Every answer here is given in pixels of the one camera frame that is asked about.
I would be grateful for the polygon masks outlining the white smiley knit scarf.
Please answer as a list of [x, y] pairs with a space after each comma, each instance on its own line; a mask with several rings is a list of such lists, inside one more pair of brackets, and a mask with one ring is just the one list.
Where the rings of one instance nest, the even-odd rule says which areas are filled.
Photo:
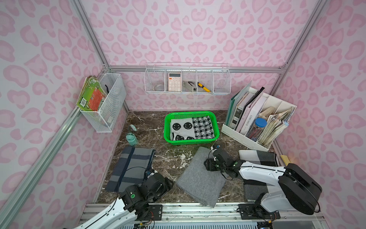
[[170, 122], [170, 140], [213, 139], [213, 130], [209, 116], [172, 119]]

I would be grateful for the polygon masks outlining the black white checkered scarf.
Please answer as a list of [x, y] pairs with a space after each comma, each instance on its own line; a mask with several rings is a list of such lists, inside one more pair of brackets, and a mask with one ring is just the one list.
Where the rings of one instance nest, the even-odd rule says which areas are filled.
[[244, 164], [244, 191], [248, 201], [255, 201], [262, 193], [280, 191], [278, 183], [269, 173], [278, 167], [277, 156], [273, 152], [259, 150], [239, 150], [239, 158], [246, 161]]

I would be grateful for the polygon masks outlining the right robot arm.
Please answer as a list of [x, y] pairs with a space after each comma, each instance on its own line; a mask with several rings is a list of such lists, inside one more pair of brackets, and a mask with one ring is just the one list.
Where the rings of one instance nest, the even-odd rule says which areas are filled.
[[233, 160], [222, 148], [212, 150], [204, 165], [208, 171], [219, 171], [223, 176], [254, 180], [280, 188], [273, 193], [261, 193], [255, 203], [238, 210], [242, 214], [265, 219], [275, 216], [280, 210], [296, 209], [313, 215], [320, 212], [318, 200], [321, 186], [298, 165], [289, 163], [286, 167], [259, 165], [246, 160]]

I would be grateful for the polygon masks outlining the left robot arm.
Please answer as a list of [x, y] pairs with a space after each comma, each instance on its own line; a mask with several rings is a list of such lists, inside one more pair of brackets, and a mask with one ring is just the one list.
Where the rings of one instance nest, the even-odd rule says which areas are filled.
[[159, 173], [153, 173], [139, 185], [131, 185], [100, 213], [78, 226], [78, 229], [119, 229], [134, 221], [145, 228], [161, 217], [162, 209], [152, 210], [158, 201], [174, 186], [174, 182]]

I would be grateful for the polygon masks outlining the green plastic basket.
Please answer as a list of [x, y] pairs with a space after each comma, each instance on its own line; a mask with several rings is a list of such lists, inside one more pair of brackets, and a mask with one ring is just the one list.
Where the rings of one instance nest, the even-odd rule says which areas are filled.
[[217, 140], [219, 135], [212, 112], [177, 112], [165, 117], [164, 138], [172, 145], [206, 144]]

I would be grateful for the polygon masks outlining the dark grey striped scarf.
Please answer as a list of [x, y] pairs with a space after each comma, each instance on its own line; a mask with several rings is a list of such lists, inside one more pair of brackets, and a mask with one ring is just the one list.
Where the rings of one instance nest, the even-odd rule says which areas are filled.
[[124, 192], [142, 183], [150, 174], [155, 149], [128, 146], [123, 149], [105, 187], [109, 192]]

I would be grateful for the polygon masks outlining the pink book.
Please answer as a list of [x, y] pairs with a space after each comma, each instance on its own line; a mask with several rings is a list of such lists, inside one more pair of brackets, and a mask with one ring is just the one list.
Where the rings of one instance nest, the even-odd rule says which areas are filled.
[[236, 131], [242, 135], [245, 135], [256, 117], [258, 116], [259, 112], [262, 110], [265, 102], [267, 101], [267, 97], [265, 96], [258, 96], [246, 109], [242, 118], [236, 128]]

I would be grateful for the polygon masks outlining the pencil tube with blue lid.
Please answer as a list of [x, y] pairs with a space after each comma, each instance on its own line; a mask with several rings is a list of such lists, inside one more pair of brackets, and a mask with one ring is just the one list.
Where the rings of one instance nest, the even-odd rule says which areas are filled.
[[267, 125], [267, 121], [263, 118], [257, 118], [252, 126], [250, 127], [249, 131], [246, 134], [246, 137], [250, 140], [256, 142], [260, 137], [261, 133], [263, 132], [264, 128]]

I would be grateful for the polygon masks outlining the teal zip folder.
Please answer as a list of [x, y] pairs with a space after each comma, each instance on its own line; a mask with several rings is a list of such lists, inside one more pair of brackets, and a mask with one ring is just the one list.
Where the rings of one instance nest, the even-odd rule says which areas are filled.
[[231, 125], [234, 113], [236, 111], [236, 106], [238, 105], [240, 100], [243, 98], [243, 96], [249, 91], [251, 84], [252, 84], [252, 81], [250, 81], [241, 91], [239, 91], [236, 95], [234, 95], [231, 98], [230, 106], [229, 106], [226, 121], [225, 121], [226, 126], [229, 127]]

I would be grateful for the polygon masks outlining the yellow sticky note pad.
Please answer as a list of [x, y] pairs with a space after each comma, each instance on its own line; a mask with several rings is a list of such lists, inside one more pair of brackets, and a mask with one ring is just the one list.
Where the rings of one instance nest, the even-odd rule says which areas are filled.
[[285, 166], [288, 166], [289, 164], [291, 164], [291, 161], [290, 161], [290, 159], [289, 159], [289, 157], [288, 157], [288, 156], [286, 156], [286, 155], [281, 155], [281, 159], [282, 159], [282, 161], [284, 162]]

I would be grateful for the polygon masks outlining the stack of worn papers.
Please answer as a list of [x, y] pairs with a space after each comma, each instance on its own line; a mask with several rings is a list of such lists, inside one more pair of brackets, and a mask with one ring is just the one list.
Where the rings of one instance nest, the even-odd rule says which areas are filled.
[[267, 120], [267, 125], [257, 140], [257, 144], [269, 149], [272, 142], [289, 126], [289, 120], [295, 111], [295, 107], [281, 113], [272, 114]]

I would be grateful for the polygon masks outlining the white plastic file organizer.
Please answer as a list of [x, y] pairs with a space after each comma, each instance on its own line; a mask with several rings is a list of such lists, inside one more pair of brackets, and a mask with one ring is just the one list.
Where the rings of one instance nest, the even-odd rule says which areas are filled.
[[269, 151], [296, 106], [247, 85], [230, 100], [222, 133], [248, 149]]

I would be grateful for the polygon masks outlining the small grey stapler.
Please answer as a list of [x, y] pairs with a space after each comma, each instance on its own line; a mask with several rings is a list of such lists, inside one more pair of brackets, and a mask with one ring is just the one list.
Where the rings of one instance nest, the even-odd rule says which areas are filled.
[[183, 82], [183, 87], [185, 89], [187, 89], [189, 92], [196, 92], [197, 91], [197, 86], [194, 82], [191, 82], [191, 81], [184, 81]]

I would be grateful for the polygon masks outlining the mint green bottle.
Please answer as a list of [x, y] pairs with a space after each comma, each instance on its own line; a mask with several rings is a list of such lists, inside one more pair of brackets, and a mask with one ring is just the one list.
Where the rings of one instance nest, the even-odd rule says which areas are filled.
[[126, 140], [130, 146], [136, 146], [138, 145], [138, 139], [135, 134], [133, 133], [127, 133]]

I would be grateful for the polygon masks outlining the mint green small cap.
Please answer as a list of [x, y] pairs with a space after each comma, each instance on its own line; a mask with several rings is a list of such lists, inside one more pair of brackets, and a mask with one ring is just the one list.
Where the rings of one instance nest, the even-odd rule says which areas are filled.
[[134, 126], [134, 125], [129, 125], [129, 127], [130, 127], [130, 129], [132, 130], [132, 131], [134, 131], [134, 132], [136, 132], [137, 131], [137, 128]]

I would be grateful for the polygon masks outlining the pink white calculator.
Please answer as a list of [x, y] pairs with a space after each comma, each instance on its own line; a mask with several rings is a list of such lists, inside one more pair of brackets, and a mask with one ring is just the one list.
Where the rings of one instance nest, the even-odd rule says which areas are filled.
[[181, 92], [182, 91], [182, 74], [181, 73], [168, 73], [168, 91]]

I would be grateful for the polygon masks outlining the green red booklet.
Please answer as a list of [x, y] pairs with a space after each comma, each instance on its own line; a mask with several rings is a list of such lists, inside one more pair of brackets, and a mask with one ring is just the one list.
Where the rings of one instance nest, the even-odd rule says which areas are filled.
[[77, 100], [77, 106], [86, 112], [97, 112], [107, 97], [106, 92], [95, 76], [85, 79], [82, 91]]

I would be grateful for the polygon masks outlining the white mesh wall basket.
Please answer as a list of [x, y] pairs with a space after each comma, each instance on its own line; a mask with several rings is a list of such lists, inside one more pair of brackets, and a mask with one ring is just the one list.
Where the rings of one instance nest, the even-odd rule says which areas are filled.
[[80, 111], [96, 132], [111, 133], [125, 101], [126, 89], [118, 73], [104, 73], [98, 81], [107, 94], [104, 103], [97, 112]]

